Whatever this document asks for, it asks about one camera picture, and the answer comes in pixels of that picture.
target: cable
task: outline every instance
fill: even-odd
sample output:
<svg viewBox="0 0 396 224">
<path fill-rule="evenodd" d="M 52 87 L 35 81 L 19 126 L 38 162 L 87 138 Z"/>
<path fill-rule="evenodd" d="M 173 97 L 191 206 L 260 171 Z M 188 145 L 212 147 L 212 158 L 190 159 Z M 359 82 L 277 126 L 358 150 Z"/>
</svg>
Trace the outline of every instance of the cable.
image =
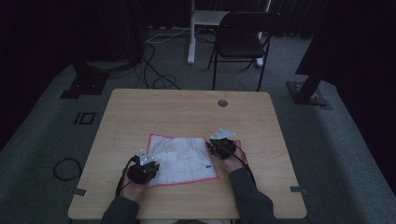
<svg viewBox="0 0 396 224">
<path fill-rule="evenodd" d="M 243 162 L 242 162 L 242 163 L 243 163 L 243 164 L 245 165 L 245 167 L 247 168 L 247 172 L 248 172 L 249 175 L 250 175 L 251 181 L 253 181 L 254 185 L 256 185 L 256 180 L 254 179 L 253 172 L 251 172 L 250 167 L 248 166 L 248 157 L 247 157 L 247 154 L 242 150 L 241 147 L 237 146 L 236 144 L 234 144 L 234 145 L 235 145 L 239 150 L 241 150 L 241 152 L 244 154 L 246 163 L 243 163 Z"/>
<path fill-rule="evenodd" d="M 159 36 L 163 36 L 163 35 L 167 36 L 168 34 L 159 34 L 159 35 L 155 35 L 155 36 L 149 38 L 148 40 L 146 40 L 145 42 L 146 42 L 146 43 L 149 43 L 149 44 L 161 44 L 161 43 L 165 43 L 166 41 L 168 41 L 168 40 L 170 40 L 170 39 L 172 39 L 172 38 L 174 38 L 174 37 L 176 37 L 176 36 L 178 36 L 178 35 L 182 35 L 184 32 L 186 32 L 187 30 L 189 30 L 189 28 L 190 28 L 190 26 L 187 27 L 187 28 L 184 28 L 181 32 L 179 32 L 179 33 L 177 33 L 177 34 L 174 34 L 174 35 L 169 36 L 168 38 L 166 38 L 166 39 L 163 40 L 163 41 L 151 42 L 150 40 L 152 40 L 152 39 L 154 39 L 154 38 L 157 38 L 157 37 L 159 37 Z"/>
<path fill-rule="evenodd" d="M 58 169 L 58 166 L 64 161 L 73 161 L 78 166 L 78 175 L 75 175 L 75 176 L 72 176 L 72 177 L 68 177 L 68 178 L 60 177 L 58 175 L 57 169 Z M 63 159 L 61 161 L 56 162 L 56 164 L 53 166 L 52 173 L 59 180 L 70 181 L 70 180 L 74 180 L 74 179 L 80 178 L 81 175 L 82 175 L 82 169 L 81 169 L 81 165 L 79 164 L 79 162 L 77 160 L 75 160 L 73 158 L 66 158 L 66 159 Z"/>
<path fill-rule="evenodd" d="M 142 82 L 146 85 L 146 88 L 147 88 L 147 89 L 165 89 L 165 88 L 168 88 L 168 87 L 170 87 L 170 86 L 175 86 L 178 90 L 180 90 L 180 87 L 176 84 L 177 79 L 176 79 L 174 76 L 172 76 L 172 75 L 162 75 L 162 74 L 160 74 L 160 73 L 150 64 L 152 58 L 153 58 L 154 55 L 155 55 L 155 48 L 154 48 L 154 46 L 150 45 L 149 43 L 146 43 L 146 45 L 148 45 L 149 47 L 151 47 L 152 50 L 153 50 L 153 52 L 152 52 L 152 54 L 151 54 L 151 56 L 149 57 L 148 60 L 146 60 L 144 57 L 142 57 L 143 61 L 146 62 L 145 68 L 144 68 L 144 70 L 143 70 L 143 80 L 142 80 Z M 148 82 L 147 76 L 146 76 L 146 74 L 147 74 L 147 69 L 148 69 L 149 67 L 150 67 L 150 68 L 154 71 L 154 73 L 157 74 L 157 76 L 158 76 L 157 78 L 154 79 L 154 81 L 153 81 L 153 83 L 152 83 L 151 86 L 149 85 L 149 82 Z M 164 80 L 166 80 L 166 81 L 169 82 L 170 84 L 169 84 L 169 85 L 165 85 L 165 81 L 164 81 Z M 160 82 L 160 81 L 161 81 L 161 83 L 163 84 L 161 88 L 159 88 L 158 85 L 157 85 L 157 83 Z"/>
<path fill-rule="evenodd" d="M 204 43 L 204 44 L 214 44 L 215 43 L 214 40 L 208 40 L 208 39 L 201 38 L 201 37 L 198 37 L 198 36 L 196 36 L 195 39 L 197 41 L 199 41 L 200 43 Z"/>
<path fill-rule="evenodd" d="M 141 68 L 141 67 L 142 67 L 142 63 L 141 63 L 141 61 L 139 61 L 139 63 L 134 67 L 134 69 L 132 69 L 132 70 L 125 70 L 125 71 L 116 71 L 116 72 L 114 72 L 114 74 L 110 74 L 110 76 L 109 76 L 108 78 L 126 77 L 126 76 L 128 76 L 128 75 L 130 75 L 130 74 L 132 74 L 132 73 L 137 74 L 137 70 L 138 70 L 139 68 Z"/>
<path fill-rule="evenodd" d="M 106 72 L 106 73 L 113 73 L 113 72 L 123 72 L 131 70 L 132 68 L 136 68 L 136 66 L 141 62 L 140 57 L 131 58 L 129 59 L 128 63 L 111 67 L 111 68 L 98 68 L 90 65 L 93 72 Z"/>
<path fill-rule="evenodd" d="M 141 75 L 142 75 L 142 72 L 143 72 L 143 65 L 142 65 L 142 63 L 140 62 L 139 63 L 139 66 L 138 66 L 138 68 L 140 68 L 140 72 L 138 73 L 137 72 L 137 68 L 134 70 L 134 73 L 136 74 L 136 77 L 137 77 L 137 82 L 136 82 L 136 85 L 134 85 L 134 88 L 136 89 L 137 88 L 137 86 L 139 85 L 139 82 L 140 82 L 140 77 L 141 77 Z"/>
<path fill-rule="evenodd" d="M 132 159 L 133 159 L 133 158 L 131 158 L 131 159 L 128 160 L 128 162 L 127 162 L 126 165 L 125 165 L 125 168 L 122 170 L 122 176 L 120 177 L 119 184 L 117 185 L 116 195 L 120 195 L 121 190 L 124 189 L 124 188 L 125 188 L 126 186 L 128 186 L 129 184 L 131 184 L 131 182 L 132 182 L 132 181 L 131 181 L 131 182 L 129 182 L 128 184 L 126 184 L 126 185 L 124 185 L 124 186 L 121 186 L 122 183 L 123 183 L 123 179 L 124 179 L 124 177 L 125 177 L 126 171 L 128 170 L 129 164 L 131 163 Z"/>
</svg>

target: white cloth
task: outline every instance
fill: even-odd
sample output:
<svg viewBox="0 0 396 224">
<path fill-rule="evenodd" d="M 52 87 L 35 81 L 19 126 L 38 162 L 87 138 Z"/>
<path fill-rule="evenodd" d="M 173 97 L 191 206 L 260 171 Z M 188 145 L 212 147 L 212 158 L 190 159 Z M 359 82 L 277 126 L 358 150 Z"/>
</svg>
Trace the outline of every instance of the white cloth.
<svg viewBox="0 0 396 224">
<path fill-rule="evenodd" d="M 160 164 L 150 186 L 194 183 L 219 178 L 204 138 L 151 134 L 148 154 Z"/>
</svg>

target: desk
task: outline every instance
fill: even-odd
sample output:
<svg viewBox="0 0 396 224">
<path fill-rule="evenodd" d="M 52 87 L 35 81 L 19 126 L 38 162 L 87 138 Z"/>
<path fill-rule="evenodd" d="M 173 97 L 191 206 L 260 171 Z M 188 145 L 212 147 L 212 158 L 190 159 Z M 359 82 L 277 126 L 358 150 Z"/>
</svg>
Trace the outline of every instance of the desk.
<svg viewBox="0 0 396 224">
<path fill-rule="evenodd" d="M 221 107 L 218 100 L 228 105 Z M 256 91 L 114 90 L 94 139 L 79 189 L 70 205 L 72 219 L 100 219 L 114 198 L 121 169 L 151 133 L 208 138 L 219 128 L 234 131 L 258 189 L 274 202 L 279 218 L 303 218 L 306 209 L 271 97 Z M 148 190 L 140 219 L 238 218 L 221 161 L 219 179 Z"/>
<path fill-rule="evenodd" d="M 268 0 L 265 6 L 265 11 L 268 11 L 271 0 Z M 191 19 L 190 19 L 190 44 L 187 63 L 194 64 L 195 62 L 195 25 L 216 25 L 220 24 L 221 19 L 229 11 L 208 11 L 195 10 L 195 0 L 191 0 Z M 256 64 L 262 67 L 262 58 L 256 59 Z"/>
</svg>

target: stand base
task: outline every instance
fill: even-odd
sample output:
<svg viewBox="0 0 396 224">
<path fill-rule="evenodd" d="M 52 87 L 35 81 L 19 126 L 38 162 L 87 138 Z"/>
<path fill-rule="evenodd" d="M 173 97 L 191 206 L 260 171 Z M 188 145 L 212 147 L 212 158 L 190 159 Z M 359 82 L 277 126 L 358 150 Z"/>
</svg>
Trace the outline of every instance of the stand base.
<svg viewBox="0 0 396 224">
<path fill-rule="evenodd" d="M 81 84 L 80 76 L 73 80 L 68 91 L 62 93 L 61 99 L 77 99 L 80 95 L 100 95 L 106 85 L 109 73 L 94 74 L 89 84 Z"/>
<path fill-rule="evenodd" d="M 316 89 L 315 93 L 310 98 L 303 98 L 299 95 L 301 87 L 304 85 L 303 82 L 286 82 L 288 85 L 289 92 L 293 98 L 293 102 L 296 105 L 318 105 L 321 109 L 332 110 L 330 102 L 323 99 L 319 89 Z"/>
</svg>

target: chair leg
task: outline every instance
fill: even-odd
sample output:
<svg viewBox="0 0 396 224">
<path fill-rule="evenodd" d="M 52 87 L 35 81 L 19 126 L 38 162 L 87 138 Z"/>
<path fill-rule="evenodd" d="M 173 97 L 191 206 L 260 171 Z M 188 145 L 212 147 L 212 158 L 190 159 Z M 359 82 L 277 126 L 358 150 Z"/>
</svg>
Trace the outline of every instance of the chair leg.
<svg viewBox="0 0 396 224">
<path fill-rule="evenodd" d="M 267 62 L 267 57 L 266 55 L 264 55 L 264 57 L 262 58 L 262 70 L 260 72 L 259 86 L 257 87 L 257 91 L 260 91 L 260 87 L 262 86 L 262 77 L 264 75 L 266 62 Z"/>
<path fill-rule="evenodd" d="M 249 69 L 249 67 L 253 64 L 254 60 L 255 60 L 255 59 L 251 59 L 251 61 L 250 61 L 250 63 L 248 64 L 247 68 L 245 68 L 245 69 Z"/>
<path fill-rule="evenodd" d="M 213 47 L 212 53 L 210 54 L 210 60 L 209 60 L 209 64 L 207 65 L 207 70 L 210 69 L 210 64 L 212 64 L 213 54 L 214 54 L 214 53 L 215 53 L 215 47 Z"/>
<path fill-rule="evenodd" d="M 212 83 L 212 91 L 215 89 L 216 87 L 216 72 L 218 70 L 218 53 L 216 52 L 215 55 L 215 69 L 213 69 L 213 83 Z"/>
</svg>

